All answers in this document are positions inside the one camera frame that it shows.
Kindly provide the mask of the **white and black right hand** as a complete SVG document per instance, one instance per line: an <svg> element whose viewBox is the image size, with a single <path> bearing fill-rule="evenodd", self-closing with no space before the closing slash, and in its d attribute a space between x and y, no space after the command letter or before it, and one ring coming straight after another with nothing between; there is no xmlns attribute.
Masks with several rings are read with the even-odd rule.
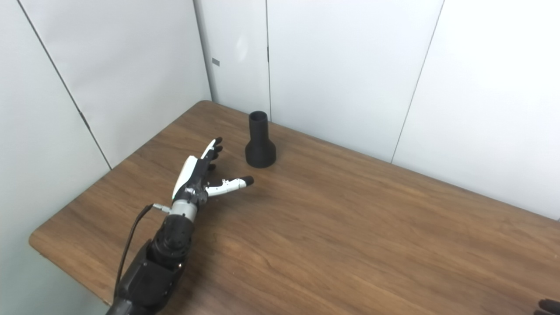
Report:
<svg viewBox="0 0 560 315"><path fill-rule="evenodd" d="M552 299L542 299L538 301L538 308L534 310L534 315L560 315L560 301Z"/></svg>

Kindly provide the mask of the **white and black left hand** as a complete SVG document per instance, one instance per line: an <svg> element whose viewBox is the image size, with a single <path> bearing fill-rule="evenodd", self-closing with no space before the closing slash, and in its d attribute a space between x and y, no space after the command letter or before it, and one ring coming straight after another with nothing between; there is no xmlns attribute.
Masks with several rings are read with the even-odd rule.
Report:
<svg viewBox="0 0 560 315"><path fill-rule="evenodd" d="M252 176L222 179L216 183L208 180L208 173L216 168L213 161L223 150L222 140L222 137L214 138L200 157L188 156L176 181L172 203L184 200L200 206L210 197L225 195L254 184Z"/></svg>

